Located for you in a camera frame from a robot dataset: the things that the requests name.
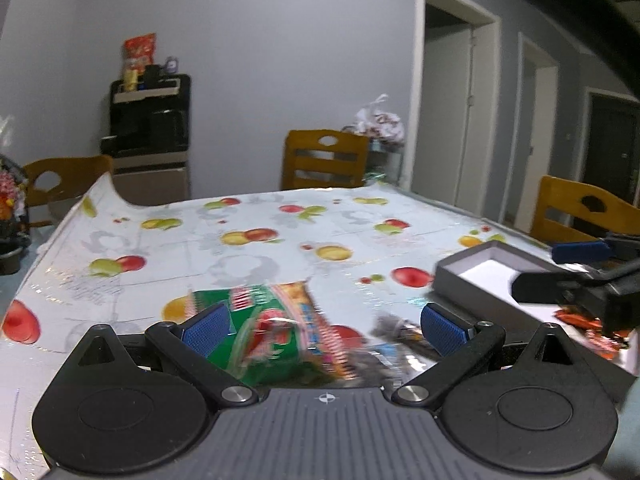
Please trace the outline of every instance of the door frame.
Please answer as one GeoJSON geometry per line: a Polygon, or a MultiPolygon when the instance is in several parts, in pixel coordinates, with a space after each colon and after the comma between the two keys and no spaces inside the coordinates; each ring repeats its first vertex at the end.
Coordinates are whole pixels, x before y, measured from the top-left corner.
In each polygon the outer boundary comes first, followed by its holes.
{"type": "Polygon", "coordinates": [[[556,130],[556,118],[558,116],[558,85],[559,85],[559,64],[558,62],[542,47],[540,47],[535,41],[530,40],[524,33],[518,33],[518,77],[516,80],[516,104],[515,110],[513,114],[513,135],[511,136],[511,152],[509,156],[509,168],[507,170],[507,181],[504,189],[504,195],[502,197],[502,204],[500,206],[500,215],[498,216],[498,222],[503,223],[504,217],[507,213],[507,205],[509,201],[509,195],[511,192],[511,184],[513,183],[513,168],[515,166],[515,157],[516,157],[516,148],[518,145],[518,136],[520,135],[520,117],[522,115],[522,90],[523,90],[523,82],[524,82],[524,64],[525,60],[529,60],[536,65],[536,91],[535,91],[535,99],[534,102],[534,111],[533,111],[533,121],[531,130],[531,141],[533,141],[534,134],[536,131],[536,122],[540,122],[548,115],[547,113],[541,114],[541,110],[538,105],[537,99],[540,97],[538,93],[538,76],[541,75],[542,70],[550,70],[553,69],[555,71],[555,86],[554,86],[554,96],[555,100],[552,105],[553,108],[553,121],[551,124],[551,144],[549,146],[548,154],[546,154],[546,166],[548,170],[548,165],[551,162],[551,156],[553,152],[553,136],[556,130]]]}
{"type": "MultiPolygon", "coordinates": [[[[486,190],[489,180],[489,169],[492,155],[494,153],[495,131],[497,126],[498,95],[500,92],[500,35],[502,23],[500,17],[489,12],[484,7],[476,4],[472,0],[415,0],[415,27],[414,27],[414,65],[411,86],[411,98],[409,105],[409,120],[407,126],[406,143],[404,147],[404,157],[402,158],[402,168],[400,177],[400,187],[409,191],[411,189],[415,150],[418,140],[418,126],[420,123],[420,106],[422,101],[422,69],[424,62],[424,38],[425,38],[425,14],[426,5],[430,4],[439,9],[445,10],[454,16],[465,20],[471,24],[479,24],[480,27],[491,27],[491,40],[494,58],[494,73],[491,81],[491,92],[481,92],[482,99],[488,100],[490,113],[487,117],[486,137],[482,140],[482,145],[486,147],[484,160],[479,165],[479,171],[473,180],[478,185],[478,204],[474,205],[472,212],[481,214],[484,209],[486,190]]],[[[478,105],[480,96],[476,96],[475,102],[478,105]]],[[[479,153],[474,152],[474,159],[478,160],[479,153]]],[[[464,170],[464,153],[460,175],[464,170]]]]}
{"type": "MultiPolygon", "coordinates": [[[[621,101],[629,101],[632,103],[640,103],[633,95],[621,94],[619,92],[612,92],[611,90],[605,90],[602,88],[594,88],[587,86],[584,89],[584,101],[582,105],[582,127],[580,128],[580,142],[578,144],[578,156],[575,161],[574,180],[576,182],[582,182],[584,177],[584,164],[586,162],[587,155],[587,140],[589,138],[589,128],[591,126],[591,98],[594,95],[603,97],[613,97],[620,99],[621,101]]],[[[640,198],[640,179],[636,185],[636,192],[634,194],[634,206],[638,207],[638,201],[640,198]]]]}

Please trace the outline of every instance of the table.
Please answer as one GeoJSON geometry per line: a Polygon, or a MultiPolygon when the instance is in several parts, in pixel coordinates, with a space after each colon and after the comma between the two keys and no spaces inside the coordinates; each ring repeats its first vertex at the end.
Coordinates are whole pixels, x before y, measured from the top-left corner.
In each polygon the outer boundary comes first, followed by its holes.
{"type": "MultiPolygon", "coordinates": [[[[0,340],[1,400],[14,407],[0,410],[0,465],[19,479],[46,471],[31,412],[93,324],[139,333],[169,312],[186,316],[175,300],[191,290],[305,280],[331,323],[367,334],[380,310],[418,321],[436,262],[491,239],[548,260],[526,237],[384,184],[145,208],[120,199],[105,175],[17,293],[41,333],[31,345],[0,340]]],[[[555,309],[539,308],[541,319],[555,309]]]]}

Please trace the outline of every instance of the chair backrest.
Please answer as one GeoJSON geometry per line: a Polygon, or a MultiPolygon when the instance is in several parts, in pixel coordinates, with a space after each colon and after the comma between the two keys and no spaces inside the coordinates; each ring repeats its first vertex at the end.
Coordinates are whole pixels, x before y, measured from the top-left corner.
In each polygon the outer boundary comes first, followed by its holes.
{"type": "Polygon", "coordinates": [[[282,189],[360,187],[369,139],[333,130],[291,130],[282,165],[282,189]],[[321,158],[317,155],[330,156],[321,158]]]}
{"type": "Polygon", "coordinates": [[[29,179],[26,192],[27,207],[46,205],[47,197],[72,198],[85,193],[101,175],[113,174],[113,159],[109,155],[43,158],[24,167],[29,179]],[[47,172],[55,173],[60,182],[49,190],[35,187],[36,180],[47,172]]]}
{"type": "Polygon", "coordinates": [[[640,234],[640,209],[599,187],[545,175],[540,180],[538,204],[530,232],[533,238],[542,242],[583,242],[594,239],[546,218],[549,208],[586,220],[607,231],[640,234]]]}

